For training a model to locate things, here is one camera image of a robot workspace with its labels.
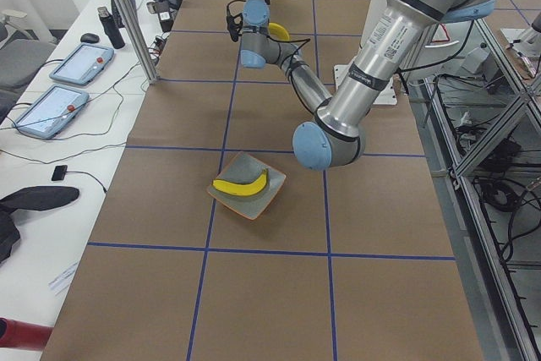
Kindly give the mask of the black cloth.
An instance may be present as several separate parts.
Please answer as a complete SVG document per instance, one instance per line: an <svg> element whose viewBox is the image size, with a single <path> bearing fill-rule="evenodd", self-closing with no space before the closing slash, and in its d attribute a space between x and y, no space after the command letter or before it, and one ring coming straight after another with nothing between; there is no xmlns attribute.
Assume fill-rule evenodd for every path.
<svg viewBox="0 0 541 361"><path fill-rule="evenodd" d="M1 263L20 246L21 232L16 220L23 216L16 212L57 212L71 206L79 196L80 191L75 187L40 185L22 188L1 198Z"/></svg>

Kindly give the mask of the small black device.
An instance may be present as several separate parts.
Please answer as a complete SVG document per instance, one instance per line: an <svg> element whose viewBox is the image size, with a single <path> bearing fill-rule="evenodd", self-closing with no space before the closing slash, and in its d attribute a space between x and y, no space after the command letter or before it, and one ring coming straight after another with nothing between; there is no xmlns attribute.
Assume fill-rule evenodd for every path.
<svg viewBox="0 0 541 361"><path fill-rule="evenodd" d="M57 165L55 166L51 180L53 182L59 182L64 180L65 176L67 175L68 166L67 165Z"/></svg>

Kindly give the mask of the yellow banana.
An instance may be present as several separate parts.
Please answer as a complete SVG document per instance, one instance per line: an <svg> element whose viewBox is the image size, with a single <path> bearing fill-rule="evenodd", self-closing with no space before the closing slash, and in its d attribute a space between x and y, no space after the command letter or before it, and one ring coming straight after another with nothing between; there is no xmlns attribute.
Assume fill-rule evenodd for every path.
<svg viewBox="0 0 541 361"><path fill-rule="evenodd" d="M290 34L287 31L287 29L283 27L282 25L279 25L278 23L270 22L268 24L268 31L269 31L270 36L275 40L278 40L278 41L291 40Z"/></svg>
<svg viewBox="0 0 541 361"><path fill-rule="evenodd" d="M224 179L214 179L212 187L217 191L233 196L249 197L263 191L268 183L268 170L265 168L251 183L234 183Z"/></svg>

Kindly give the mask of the upper blue teach pendant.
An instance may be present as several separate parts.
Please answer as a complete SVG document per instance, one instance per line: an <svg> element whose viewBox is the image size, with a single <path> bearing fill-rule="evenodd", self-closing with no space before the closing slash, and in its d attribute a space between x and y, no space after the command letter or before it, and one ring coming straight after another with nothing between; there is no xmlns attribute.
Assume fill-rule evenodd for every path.
<svg viewBox="0 0 541 361"><path fill-rule="evenodd" d="M96 44L80 43L49 73L58 82L85 86L112 61L115 50Z"/></svg>

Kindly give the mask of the aluminium frame post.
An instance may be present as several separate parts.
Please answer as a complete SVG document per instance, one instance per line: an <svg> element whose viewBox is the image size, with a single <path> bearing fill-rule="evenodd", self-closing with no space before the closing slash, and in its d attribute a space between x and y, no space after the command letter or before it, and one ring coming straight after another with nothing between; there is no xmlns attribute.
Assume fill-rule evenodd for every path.
<svg viewBox="0 0 541 361"><path fill-rule="evenodd" d="M135 17L134 8L131 6L129 0L114 0L114 2L122 15L132 47L139 59L139 64L144 70L149 84L153 85L158 80L158 74L155 64L150 57L148 46L139 27L139 23Z"/></svg>

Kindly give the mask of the grey square plate orange rim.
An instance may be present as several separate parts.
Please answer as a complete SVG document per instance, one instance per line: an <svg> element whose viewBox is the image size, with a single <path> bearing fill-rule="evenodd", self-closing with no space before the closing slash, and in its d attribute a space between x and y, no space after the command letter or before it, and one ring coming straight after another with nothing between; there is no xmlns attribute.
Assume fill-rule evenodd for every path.
<svg viewBox="0 0 541 361"><path fill-rule="evenodd" d="M259 217L281 190L285 173L241 151L207 187L226 208L249 220Z"/></svg>

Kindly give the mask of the black computer mouse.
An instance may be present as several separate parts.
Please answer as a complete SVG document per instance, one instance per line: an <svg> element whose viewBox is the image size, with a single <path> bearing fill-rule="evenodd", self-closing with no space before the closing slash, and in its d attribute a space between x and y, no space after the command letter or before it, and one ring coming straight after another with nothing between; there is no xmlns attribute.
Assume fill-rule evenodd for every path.
<svg viewBox="0 0 541 361"><path fill-rule="evenodd" d="M96 44L100 41L100 37L93 33L84 33L79 40L83 43Z"/></svg>

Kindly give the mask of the red cylinder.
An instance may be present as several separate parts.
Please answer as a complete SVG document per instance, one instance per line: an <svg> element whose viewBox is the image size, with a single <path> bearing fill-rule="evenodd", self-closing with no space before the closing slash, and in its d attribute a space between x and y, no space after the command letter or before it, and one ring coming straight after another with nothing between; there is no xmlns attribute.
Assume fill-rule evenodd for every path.
<svg viewBox="0 0 541 361"><path fill-rule="evenodd" d="M20 320L1 319L1 347L43 351L52 334L50 326Z"/></svg>

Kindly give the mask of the aluminium frame rack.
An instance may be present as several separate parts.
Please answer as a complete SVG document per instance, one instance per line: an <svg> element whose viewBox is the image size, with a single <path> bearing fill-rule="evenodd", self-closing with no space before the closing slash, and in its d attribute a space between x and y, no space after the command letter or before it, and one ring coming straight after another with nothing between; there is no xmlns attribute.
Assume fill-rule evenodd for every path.
<svg viewBox="0 0 541 361"><path fill-rule="evenodd" d="M511 47L532 18L449 24L407 76L488 360L540 357L540 80Z"/></svg>

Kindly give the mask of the black water bottle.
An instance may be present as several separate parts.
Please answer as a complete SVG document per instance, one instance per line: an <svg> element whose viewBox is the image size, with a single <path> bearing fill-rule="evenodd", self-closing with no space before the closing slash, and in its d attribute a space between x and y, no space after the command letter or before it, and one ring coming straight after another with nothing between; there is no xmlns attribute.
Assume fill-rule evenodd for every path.
<svg viewBox="0 0 541 361"><path fill-rule="evenodd" d="M121 49L125 47L124 39L116 25L112 15L108 9L104 6L97 8L98 18L101 21L103 30L111 42L114 49Z"/></svg>

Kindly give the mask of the paper sheet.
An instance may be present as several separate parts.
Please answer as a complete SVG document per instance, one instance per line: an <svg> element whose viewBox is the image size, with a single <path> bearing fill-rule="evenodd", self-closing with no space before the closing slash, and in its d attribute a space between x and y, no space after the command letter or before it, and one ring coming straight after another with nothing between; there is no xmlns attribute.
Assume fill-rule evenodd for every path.
<svg viewBox="0 0 541 361"><path fill-rule="evenodd" d="M52 281L48 283L50 291L54 295L58 295L64 289L68 288L71 285L72 280L74 279L78 267L79 262L77 261L70 265L68 268L66 268L63 272L58 274Z"/></svg>

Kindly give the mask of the blue teach pendant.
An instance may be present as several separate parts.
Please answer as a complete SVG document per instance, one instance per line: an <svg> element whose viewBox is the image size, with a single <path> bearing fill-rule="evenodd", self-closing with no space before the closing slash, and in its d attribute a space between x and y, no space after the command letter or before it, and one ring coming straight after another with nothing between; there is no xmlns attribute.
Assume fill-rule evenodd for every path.
<svg viewBox="0 0 541 361"><path fill-rule="evenodd" d="M84 90L53 85L14 121L13 128L37 139L52 139L89 100L90 95Z"/></svg>
<svg viewBox="0 0 541 361"><path fill-rule="evenodd" d="M58 82L85 86L112 61L115 50L96 44L80 43L49 73Z"/></svg>

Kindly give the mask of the lower blue teach pendant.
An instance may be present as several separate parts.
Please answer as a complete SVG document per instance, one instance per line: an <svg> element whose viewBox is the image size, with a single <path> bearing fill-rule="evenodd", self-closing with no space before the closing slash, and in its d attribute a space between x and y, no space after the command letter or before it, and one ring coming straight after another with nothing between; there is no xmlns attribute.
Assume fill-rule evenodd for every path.
<svg viewBox="0 0 541 361"><path fill-rule="evenodd" d="M14 121L13 128L37 139L52 139L89 100L90 95L84 90L53 85Z"/></svg>

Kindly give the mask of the grey office chair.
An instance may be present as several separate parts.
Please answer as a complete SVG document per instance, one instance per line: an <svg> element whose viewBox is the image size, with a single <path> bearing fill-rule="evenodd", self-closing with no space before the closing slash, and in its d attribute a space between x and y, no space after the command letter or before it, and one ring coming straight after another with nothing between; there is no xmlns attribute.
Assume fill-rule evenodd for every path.
<svg viewBox="0 0 541 361"><path fill-rule="evenodd" d="M1 121L13 109L28 84L50 57L56 45L35 40L12 18L22 19L27 13L4 9L1 12L1 41L8 38L7 27L20 31L25 37L6 43L1 48Z"/></svg>

